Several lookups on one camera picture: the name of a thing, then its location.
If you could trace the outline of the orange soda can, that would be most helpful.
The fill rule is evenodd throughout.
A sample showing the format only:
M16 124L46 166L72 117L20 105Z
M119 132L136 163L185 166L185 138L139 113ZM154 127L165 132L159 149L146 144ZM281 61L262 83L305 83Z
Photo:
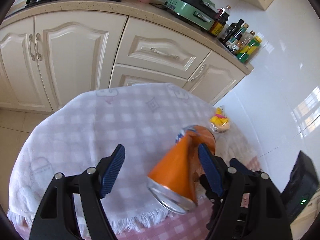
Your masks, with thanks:
M203 172L198 148L202 143L215 154L216 140L208 128L199 125L183 128L175 145L148 174L148 190L173 213L182 215L198 206L196 183Z

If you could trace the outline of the small yellow wrapper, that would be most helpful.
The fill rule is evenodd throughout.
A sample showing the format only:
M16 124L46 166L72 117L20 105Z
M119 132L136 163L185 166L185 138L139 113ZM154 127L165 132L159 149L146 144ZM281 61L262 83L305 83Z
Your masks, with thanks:
M210 118L212 130L216 133L225 133L230 129L231 122L225 114L223 106L217 107L215 114Z

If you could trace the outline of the green yellow oil bottle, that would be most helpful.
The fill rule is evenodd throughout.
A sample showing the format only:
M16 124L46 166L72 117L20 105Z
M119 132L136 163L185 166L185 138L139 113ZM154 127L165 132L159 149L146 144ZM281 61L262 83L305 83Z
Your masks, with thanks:
M262 39L260 36L256 35L253 37L242 50L239 51L236 58L241 62L245 63L249 57L255 52L256 49L260 46Z

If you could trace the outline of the dark glass bottle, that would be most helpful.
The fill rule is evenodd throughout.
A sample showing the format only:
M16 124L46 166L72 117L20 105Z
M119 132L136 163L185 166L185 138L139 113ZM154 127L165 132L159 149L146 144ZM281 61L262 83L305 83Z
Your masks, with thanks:
M225 44L230 39L230 37L241 28L243 23L244 20L242 18L237 23L232 23L219 38L219 41L222 44Z

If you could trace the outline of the dark soy sauce bottle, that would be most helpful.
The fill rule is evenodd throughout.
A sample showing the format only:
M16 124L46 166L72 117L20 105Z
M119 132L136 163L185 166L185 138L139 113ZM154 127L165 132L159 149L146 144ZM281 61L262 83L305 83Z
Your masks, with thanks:
M228 18L230 16L230 10L231 10L230 5L227 5L224 8L218 9L218 13L214 18L214 23L209 30L210 35L212 35L213 37L218 37L218 35L224 29L228 21Z

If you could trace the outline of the lower cream cabinets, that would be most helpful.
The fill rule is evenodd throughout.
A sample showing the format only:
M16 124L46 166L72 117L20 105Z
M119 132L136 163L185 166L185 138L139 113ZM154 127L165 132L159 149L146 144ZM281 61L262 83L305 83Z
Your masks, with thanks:
M215 104L253 67L203 31L134 0L49 2L1 23L1 107L53 112L81 93L170 82Z

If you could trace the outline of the green electric cooker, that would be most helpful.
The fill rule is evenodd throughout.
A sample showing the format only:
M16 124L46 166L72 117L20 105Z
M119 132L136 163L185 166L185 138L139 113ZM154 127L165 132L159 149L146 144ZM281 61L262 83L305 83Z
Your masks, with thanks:
M180 18L208 31L218 12L211 0L166 0L164 6Z

